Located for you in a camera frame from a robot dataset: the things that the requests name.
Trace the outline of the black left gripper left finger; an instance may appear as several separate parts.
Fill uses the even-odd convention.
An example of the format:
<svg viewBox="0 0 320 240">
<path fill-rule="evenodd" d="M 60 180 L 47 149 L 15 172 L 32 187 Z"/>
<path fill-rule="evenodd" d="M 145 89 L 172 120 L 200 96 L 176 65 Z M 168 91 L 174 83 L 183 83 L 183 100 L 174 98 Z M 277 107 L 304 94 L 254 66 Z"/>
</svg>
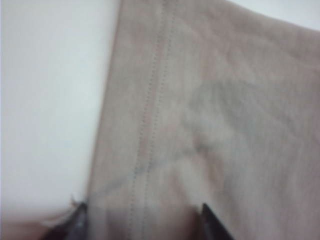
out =
<svg viewBox="0 0 320 240">
<path fill-rule="evenodd" d="M 42 240 L 86 240 L 88 236 L 88 207 L 81 202 L 61 224 L 46 232 Z"/>
</svg>

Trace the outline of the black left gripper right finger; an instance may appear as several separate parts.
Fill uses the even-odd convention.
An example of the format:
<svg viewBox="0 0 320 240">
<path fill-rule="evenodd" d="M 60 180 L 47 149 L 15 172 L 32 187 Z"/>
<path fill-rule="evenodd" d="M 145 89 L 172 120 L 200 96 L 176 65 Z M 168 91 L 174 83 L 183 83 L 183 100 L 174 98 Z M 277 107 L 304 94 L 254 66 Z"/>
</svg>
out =
<svg viewBox="0 0 320 240">
<path fill-rule="evenodd" d="M 230 232 L 206 203 L 202 204 L 200 222 L 201 240 L 234 240 Z"/>
</svg>

